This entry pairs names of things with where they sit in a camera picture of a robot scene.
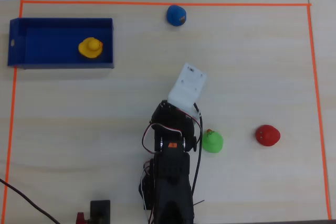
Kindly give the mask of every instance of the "yellow rubber duck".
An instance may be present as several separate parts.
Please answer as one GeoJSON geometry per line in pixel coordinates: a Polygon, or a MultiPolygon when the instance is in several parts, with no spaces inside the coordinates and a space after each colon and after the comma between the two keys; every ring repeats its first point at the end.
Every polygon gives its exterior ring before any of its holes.
{"type": "Polygon", "coordinates": [[[93,37],[86,38],[78,45],[78,50],[85,57],[94,59],[101,55],[103,43],[93,37]]]}

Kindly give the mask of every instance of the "orange tape border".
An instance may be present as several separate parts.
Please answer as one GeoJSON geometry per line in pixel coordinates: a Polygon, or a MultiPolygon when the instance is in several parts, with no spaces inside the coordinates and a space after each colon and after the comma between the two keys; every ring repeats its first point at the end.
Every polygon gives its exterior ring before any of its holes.
{"type": "MultiPolygon", "coordinates": [[[[314,84],[316,93],[316,103],[319,118],[319,128],[320,128],[320,141],[321,141],[321,151],[322,151],[322,163],[323,163],[323,178],[324,178],[324,191],[325,191],[325,203],[327,207],[328,219],[331,220],[331,208],[329,199],[329,185],[328,185],[328,170],[327,170],[327,159],[326,159],[326,149],[324,145],[324,134],[323,134],[323,124],[322,124],[322,112],[320,104],[320,93],[319,84],[317,77],[316,59],[314,51],[313,42],[313,32],[311,24],[310,15],[310,3],[169,3],[169,2],[126,2],[126,1],[39,1],[39,0],[20,0],[19,8],[19,18],[22,17],[24,4],[98,4],[98,5],[153,5],[153,6],[165,6],[165,5],[182,5],[182,6],[306,6],[307,7],[307,17],[308,17],[308,28],[309,28],[309,38],[310,38],[310,48],[311,48],[311,58],[314,73],[314,84]]],[[[17,67],[14,67],[13,76],[13,88],[12,88],[12,104],[11,104],[11,117],[9,125],[9,136],[8,136],[8,150],[7,150],[7,163],[6,163],[6,175],[5,181],[8,182],[9,179],[9,168],[11,165],[11,152],[12,152],[12,138],[13,138],[13,124],[14,124],[14,110],[15,110],[15,93],[16,93],[16,78],[17,78],[17,67]]],[[[4,198],[2,207],[2,217],[1,224],[5,224],[5,214],[6,214],[6,204],[7,204],[7,186],[4,188],[4,198]]]]}

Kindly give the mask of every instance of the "black cord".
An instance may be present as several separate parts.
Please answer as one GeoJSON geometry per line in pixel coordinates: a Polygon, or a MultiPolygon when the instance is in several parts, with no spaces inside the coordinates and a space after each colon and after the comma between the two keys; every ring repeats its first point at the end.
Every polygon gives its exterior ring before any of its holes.
{"type": "Polygon", "coordinates": [[[201,201],[195,203],[194,206],[196,206],[196,205],[198,205],[199,203],[202,203],[202,202],[204,202],[204,201],[205,201],[205,199],[203,199],[203,200],[201,200],[201,201]]]}
{"type": "Polygon", "coordinates": [[[31,204],[36,210],[38,210],[39,212],[41,212],[42,214],[44,214],[45,216],[47,216],[50,220],[52,220],[55,224],[60,224],[53,216],[51,216],[50,214],[48,214],[47,212],[45,212],[43,209],[39,208],[34,202],[32,202],[26,195],[24,195],[23,193],[21,193],[18,189],[16,189],[14,186],[11,186],[9,183],[3,181],[2,179],[0,179],[0,182],[4,185],[6,185],[7,187],[9,187],[10,189],[12,189],[14,192],[16,192],[17,194],[19,194],[21,197],[23,197],[26,201],[28,201],[29,204],[31,204]]]}
{"type": "MultiPolygon", "coordinates": [[[[199,112],[199,109],[196,105],[196,103],[194,103],[194,107],[196,109],[197,112],[199,112]]],[[[203,138],[203,120],[202,120],[202,115],[200,114],[199,117],[199,122],[201,125],[201,132],[199,133],[199,139],[200,139],[200,146],[198,147],[198,160],[197,160],[197,166],[196,166],[196,172],[195,172],[195,177],[194,177],[194,182],[193,182],[193,189],[191,190],[192,195],[194,195],[194,190],[195,190],[195,186],[196,186],[196,180],[197,180],[197,176],[198,176],[198,170],[200,168],[200,163],[201,163],[201,154],[202,154],[202,138],[203,138]]]]}

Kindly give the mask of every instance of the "red ball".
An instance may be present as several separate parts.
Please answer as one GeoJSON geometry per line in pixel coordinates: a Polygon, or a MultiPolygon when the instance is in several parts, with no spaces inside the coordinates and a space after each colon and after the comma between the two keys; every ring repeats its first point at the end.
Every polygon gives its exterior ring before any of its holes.
{"type": "Polygon", "coordinates": [[[256,131],[256,139],[263,146],[272,146],[280,140],[280,132],[271,125],[262,125],[256,131]]]}

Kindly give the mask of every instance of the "green toy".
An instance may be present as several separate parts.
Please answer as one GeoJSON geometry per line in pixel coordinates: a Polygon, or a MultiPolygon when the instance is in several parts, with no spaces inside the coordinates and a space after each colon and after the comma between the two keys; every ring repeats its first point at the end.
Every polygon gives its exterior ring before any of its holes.
{"type": "Polygon", "coordinates": [[[223,148],[223,137],[215,131],[208,129],[206,133],[203,134],[203,148],[204,150],[211,153],[218,153],[223,148]]]}

